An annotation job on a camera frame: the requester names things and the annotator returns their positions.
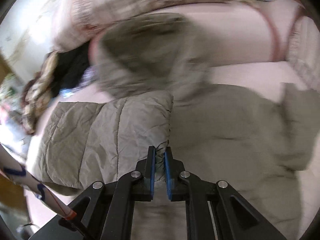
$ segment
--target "gray fabric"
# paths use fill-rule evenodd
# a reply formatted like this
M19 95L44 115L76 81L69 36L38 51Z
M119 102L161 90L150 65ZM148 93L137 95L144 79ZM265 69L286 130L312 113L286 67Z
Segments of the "gray fabric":
M188 106L175 106L170 144L201 179L228 181L288 239L301 216L299 184L287 156L280 107L242 87L212 85Z
M100 39L98 83L115 98L169 90L177 102L203 84L211 48L205 32L180 14L134 17Z
M228 181L287 239L294 240L301 204L292 163L302 168L311 158L314 134L320 129L319 103L314 91L298 91L290 84L280 105L246 88L207 86L184 106L173 107L169 146L186 170L203 180ZM313 132L305 137L307 127ZM292 129L297 136L289 132ZM292 145L304 148L293 154ZM135 206L132 240L186 239L184 207L169 203L164 192L164 185L157 184L154 203Z
M43 182L43 184L61 195L72 196L74 198L76 198L76 196L78 196L83 191L83 189L67 187L53 182Z
M45 128L37 179L73 188L118 180L156 147L163 174L172 96L154 91L106 104L59 103Z
M294 84L286 84L283 109L290 154L280 158L286 167L302 171L311 159L320 129L320 95L315 90L299 91Z

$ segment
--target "sofa armrest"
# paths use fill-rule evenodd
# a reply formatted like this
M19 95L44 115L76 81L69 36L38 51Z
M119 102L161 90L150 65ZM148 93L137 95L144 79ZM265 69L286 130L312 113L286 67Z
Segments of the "sofa armrest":
M320 31L314 21L306 16L294 24L286 56L309 88L320 93Z
M302 6L294 0L258 1L259 10L272 24L276 32L277 52L273 61L282 61L288 49L293 25L301 14Z

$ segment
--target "wrinkled fabric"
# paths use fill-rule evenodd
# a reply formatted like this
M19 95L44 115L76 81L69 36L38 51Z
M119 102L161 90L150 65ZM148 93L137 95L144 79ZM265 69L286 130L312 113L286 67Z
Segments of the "wrinkled fabric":
M279 105L246 88L212 85L188 105L174 106L169 146L187 171L227 181L293 240L300 192L295 171L283 161L289 162L289 152L281 113Z
M62 89L77 87L84 71L90 66L88 59L89 43L68 52L59 53L59 61L53 73L52 96L56 97Z
M97 53L98 84L115 98L168 90L177 102L202 88L212 46L182 15L157 13L113 26Z
M42 182L85 189L118 180L156 147L163 177L172 96L155 91L105 104L58 103L45 128L33 175Z
M41 114L47 109L52 98L50 85L57 64L58 53L55 51L44 61L40 76L26 93L22 123L28 134L33 134L35 132L36 122Z

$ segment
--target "pink sofa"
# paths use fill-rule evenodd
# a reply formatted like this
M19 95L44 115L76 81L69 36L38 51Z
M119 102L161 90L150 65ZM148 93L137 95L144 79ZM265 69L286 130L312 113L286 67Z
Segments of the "pink sofa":
M300 11L300 6L293 0L259 2L258 7L240 2L223 4L191 4L161 9L156 12L177 12L186 15L205 28L212 35L215 43L214 61L208 80L215 84L230 84L247 87L262 97L279 102L282 97L283 82L294 83L301 90L307 88L294 68L285 60L288 51L289 36ZM95 46L98 38L91 42L89 58L95 64ZM107 93L100 92L96 84L77 92L70 98L58 97L38 122L37 132L32 138L27 168L32 173L38 147L44 127L57 102L97 102L112 100ZM299 173L302 189L303 218L302 234L314 218L320 206L320 173L315 174L315 167L320 166L320 136L315 147L315 157L307 171ZM64 197L68 203L72 197ZM32 212L35 224L44 225L45 219Z

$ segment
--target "blue gripper pad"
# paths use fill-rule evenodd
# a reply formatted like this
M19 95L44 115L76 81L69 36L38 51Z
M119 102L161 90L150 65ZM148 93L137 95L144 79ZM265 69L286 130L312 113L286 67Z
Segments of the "blue gripper pad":
M167 195L169 200L172 199L172 194L171 194L171 176L170 176L170 166L169 166L169 161L168 161L168 153L167 151L164 153L164 169L165 169L165 181L167 185Z
M152 199L155 192L155 172L156 172L156 149L153 148L151 176L150 176L150 193L151 193Z

